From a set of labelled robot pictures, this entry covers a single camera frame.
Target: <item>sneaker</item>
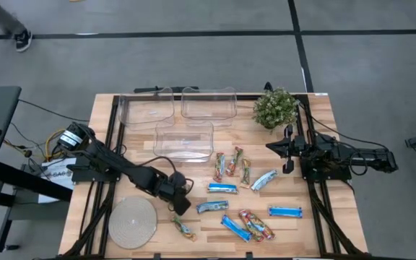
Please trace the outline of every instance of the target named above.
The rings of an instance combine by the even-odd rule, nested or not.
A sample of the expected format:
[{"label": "sneaker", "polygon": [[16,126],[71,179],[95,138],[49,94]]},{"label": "sneaker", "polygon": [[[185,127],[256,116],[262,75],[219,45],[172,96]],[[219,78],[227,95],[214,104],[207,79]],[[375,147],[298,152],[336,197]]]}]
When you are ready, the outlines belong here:
[{"label": "sneaker", "polygon": [[20,34],[14,35],[15,39],[15,49],[18,52],[24,52],[30,47],[30,44],[32,43],[33,35],[30,31],[24,30]]}]

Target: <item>candy bar wrapper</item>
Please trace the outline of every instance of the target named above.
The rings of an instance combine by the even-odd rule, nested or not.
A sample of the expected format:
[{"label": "candy bar wrapper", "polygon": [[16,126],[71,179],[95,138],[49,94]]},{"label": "candy bar wrapper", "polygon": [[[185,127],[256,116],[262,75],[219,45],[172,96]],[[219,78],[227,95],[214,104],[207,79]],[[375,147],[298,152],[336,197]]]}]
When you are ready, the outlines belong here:
[{"label": "candy bar wrapper", "polygon": [[229,208],[228,201],[211,201],[211,202],[198,204],[196,206],[196,211],[200,214],[206,211],[224,210],[228,208]]},{"label": "candy bar wrapper", "polygon": [[243,164],[243,175],[242,175],[242,179],[240,180],[240,187],[248,189],[250,188],[251,162],[247,159],[243,159],[242,164]]},{"label": "candy bar wrapper", "polygon": [[269,216],[274,217],[303,217],[301,208],[269,207]]},{"label": "candy bar wrapper", "polygon": [[175,216],[171,222],[174,222],[174,225],[176,226],[176,228],[179,230],[179,232],[181,232],[181,234],[183,234],[186,238],[192,240],[192,241],[196,241],[196,235],[194,233],[191,232],[191,230],[186,227],[181,220],[179,219],[179,217]]},{"label": "candy bar wrapper", "polygon": [[210,183],[208,185],[208,192],[225,192],[237,194],[237,186],[233,184],[224,184],[224,183]]},{"label": "candy bar wrapper", "polygon": [[216,182],[221,182],[222,175],[224,174],[225,167],[225,156],[223,152],[218,152],[216,154],[216,164],[214,165],[214,177],[213,180]]},{"label": "candy bar wrapper", "polygon": [[240,225],[233,222],[226,214],[222,216],[221,224],[232,230],[235,234],[241,237],[245,242],[250,242],[251,233],[244,230]]},{"label": "candy bar wrapper", "polygon": [[276,170],[271,170],[270,172],[265,173],[257,181],[255,181],[255,183],[251,186],[251,189],[253,191],[259,191],[262,187],[268,184],[268,182],[277,177],[277,175],[278,174]]},{"label": "candy bar wrapper", "polygon": [[264,224],[264,222],[262,222],[255,214],[248,212],[246,217],[248,218],[248,220],[251,221],[253,226],[263,234],[265,238],[275,238],[275,234],[272,232],[272,230],[266,224]]},{"label": "candy bar wrapper", "polygon": [[242,154],[243,154],[243,149],[240,147],[235,147],[234,157],[232,158],[229,165],[227,166],[227,169],[225,170],[228,176],[230,177],[234,176],[235,167],[237,166],[238,158],[240,158]]},{"label": "candy bar wrapper", "polygon": [[246,210],[246,209],[244,209],[244,210],[241,210],[239,213],[238,213],[238,216],[242,219],[242,221],[243,221],[243,223],[245,223],[245,226],[246,226],[246,229],[248,230],[248,231],[250,231],[250,233],[252,234],[252,236],[253,236],[253,239],[256,241],[256,242],[261,242],[261,241],[263,241],[263,234],[259,231],[259,230],[257,230],[255,227],[254,227],[254,225],[253,225],[253,223],[248,219],[248,214],[249,214],[250,212],[248,211],[248,210]]}]

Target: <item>blue wrapper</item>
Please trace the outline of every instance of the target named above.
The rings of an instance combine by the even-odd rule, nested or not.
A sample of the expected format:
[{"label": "blue wrapper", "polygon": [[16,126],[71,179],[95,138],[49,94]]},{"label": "blue wrapper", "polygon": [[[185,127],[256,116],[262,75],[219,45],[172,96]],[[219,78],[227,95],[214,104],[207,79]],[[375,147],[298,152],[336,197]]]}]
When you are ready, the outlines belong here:
[{"label": "blue wrapper", "polygon": [[301,208],[269,207],[269,216],[273,217],[303,217]]},{"label": "blue wrapper", "polygon": [[206,211],[224,210],[229,208],[228,201],[210,201],[196,206],[196,211],[200,214]]},{"label": "blue wrapper", "polygon": [[228,229],[232,230],[232,232],[241,237],[245,242],[250,242],[251,233],[244,230],[237,223],[233,222],[226,214],[222,216],[221,224],[223,224]]},{"label": "blue wrapper", "polygon": [[223,184],[223,183],[210,183],[208,185],[208,192],[226,192],[237,194],[237,186],[233,184]]}]

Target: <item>yellow wire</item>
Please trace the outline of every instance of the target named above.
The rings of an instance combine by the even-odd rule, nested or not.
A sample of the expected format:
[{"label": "yellow wire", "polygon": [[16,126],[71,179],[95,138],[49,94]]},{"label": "yellow wire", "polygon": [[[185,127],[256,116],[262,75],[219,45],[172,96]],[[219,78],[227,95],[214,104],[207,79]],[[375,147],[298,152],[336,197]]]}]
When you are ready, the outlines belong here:
[{"label": "yellow wire", "polygon": [[55,131],[47,140],[46,140],[46,144],[45,144],[45,150],[46,150],[46,160],[49,162],[49,160],[52,158],[52,157],[54,157],[54,156],[57,156],[57,155],[60,155],[61,154],[61,152],[56,152],[55,154],[53,154],[53,155],[49,155],[49,142],[52,140],[52,138],[54,138],[54,136],[56,135],[56,134],[58,134],[58,133],[60,133],[60,132],[63,132],[63,131],[65,131],[65,129],[59,129],[59,130],[57,130],[57,131]]}]

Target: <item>white label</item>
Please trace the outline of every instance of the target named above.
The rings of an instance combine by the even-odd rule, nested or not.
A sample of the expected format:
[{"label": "white label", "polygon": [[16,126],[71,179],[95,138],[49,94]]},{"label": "white label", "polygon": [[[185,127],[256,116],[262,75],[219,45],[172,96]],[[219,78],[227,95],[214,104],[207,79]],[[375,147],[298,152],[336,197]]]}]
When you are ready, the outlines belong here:
[{"label": "white label", "polygon": [[64,136],[64,135],[61,136],[61,140],[69,143],[72,146],[77,145],[77,143],[74,140],[72,140],[72,139],[70,139],[70,138],[68,138],[67,136]]},{"label": "white label", "polygon": [[64,134],[68,137],[70,137],[70,139],[73,139],[75,141],[77,141],[77,143],[81,144],[81,142],[83,142],[83,139],[79,138],[76,134],[73,134],[70,131],[65,130]]},{"label": "white label", "polygon": [[[45,174],[42,174],[40,177],[72,190],[72,172],[67,169],[66,166],[75,164],[76,161],[76,158],[66,158],[52,160],[51,162],[43,162],[42,166],[46,166],[47,169],[44,171]],[[41,194],[38,197],[38,203],[51,203],[57,201],[58,199],[54,199]]]}]

